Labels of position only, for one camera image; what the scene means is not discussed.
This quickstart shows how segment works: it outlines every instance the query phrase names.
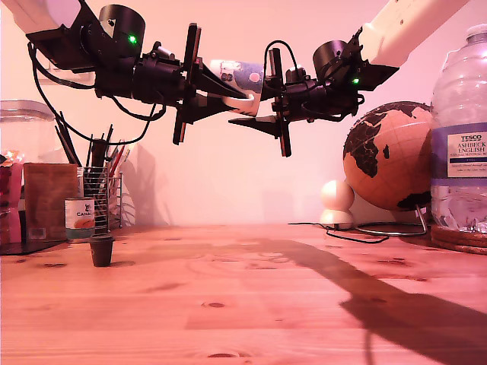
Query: plastic bottle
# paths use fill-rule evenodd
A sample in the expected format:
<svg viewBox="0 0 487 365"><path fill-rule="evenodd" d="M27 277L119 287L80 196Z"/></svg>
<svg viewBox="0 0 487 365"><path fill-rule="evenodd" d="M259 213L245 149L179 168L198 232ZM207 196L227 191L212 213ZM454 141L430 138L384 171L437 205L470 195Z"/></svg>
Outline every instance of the plastic bottle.
<svg viewBox="0 0 487 365"><path fill-rule="evenodd" d="M437 224L487 233L487 24L448 53L433 92L431 210Z"/></svg>

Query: bottle cap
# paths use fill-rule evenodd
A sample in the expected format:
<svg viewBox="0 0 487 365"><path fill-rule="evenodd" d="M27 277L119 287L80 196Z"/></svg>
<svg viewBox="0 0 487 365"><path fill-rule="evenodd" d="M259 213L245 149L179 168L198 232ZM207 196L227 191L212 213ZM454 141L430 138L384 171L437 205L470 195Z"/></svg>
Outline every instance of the bottle cap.
<svg viewBox="0 0 487 365"><path fill-rule="evenodd" d="M484 34L487 33L487 24L479 24L473 27L470 27L466 32L466 38L469 39L472 36L476 36L477 34Z"/></svg>

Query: small black cup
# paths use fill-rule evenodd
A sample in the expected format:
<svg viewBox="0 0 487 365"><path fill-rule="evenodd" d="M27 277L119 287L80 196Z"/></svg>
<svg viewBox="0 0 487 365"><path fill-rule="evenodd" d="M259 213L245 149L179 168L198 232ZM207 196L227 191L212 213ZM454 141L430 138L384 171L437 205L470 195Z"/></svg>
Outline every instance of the small black cup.
<svg viewBox="0 0 487 365"><path fill-rule="evenodd" d="M93 266L110 266L114 238L111 234L94 234L90 238Z"/></svg>

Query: tin can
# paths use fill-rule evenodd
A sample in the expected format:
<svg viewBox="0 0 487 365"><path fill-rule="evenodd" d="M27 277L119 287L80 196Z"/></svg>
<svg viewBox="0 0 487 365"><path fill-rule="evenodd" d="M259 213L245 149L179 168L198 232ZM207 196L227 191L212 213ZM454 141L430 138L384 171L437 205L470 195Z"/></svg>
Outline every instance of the tin can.
<svg viewBox="0 0 487 365"><path fill-rule="evenodd" d="M94 235L94 199L70 198L64 202L65 227L68 240Z"/></svg>

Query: globe stand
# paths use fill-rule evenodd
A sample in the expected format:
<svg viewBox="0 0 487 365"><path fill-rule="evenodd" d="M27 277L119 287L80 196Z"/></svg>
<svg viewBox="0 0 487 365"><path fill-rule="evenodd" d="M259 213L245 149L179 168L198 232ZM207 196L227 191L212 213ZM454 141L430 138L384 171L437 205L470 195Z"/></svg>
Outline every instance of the globe stand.
<svg viewBox="0 0 487 365"><path fill-rule="evenodd" d="M398 236L398 237L410 237L410 236L422 236L428 232L428 226L426 225L425 217L423 217L423 213L421 212L421 208L419 205L416 205L416 211L418 212L419 220L421 221L420 224L418 223L401 223L401 222L375 222L375 223L364 223L359 224L356 227L356 230L359 230L363 233L372 234L375 236ZM399 231L384 231L384 230L374 230L367 227L383 227L383 226L402 226L402 227L421 227L421 231L416 232L399 232Z"/></svg>

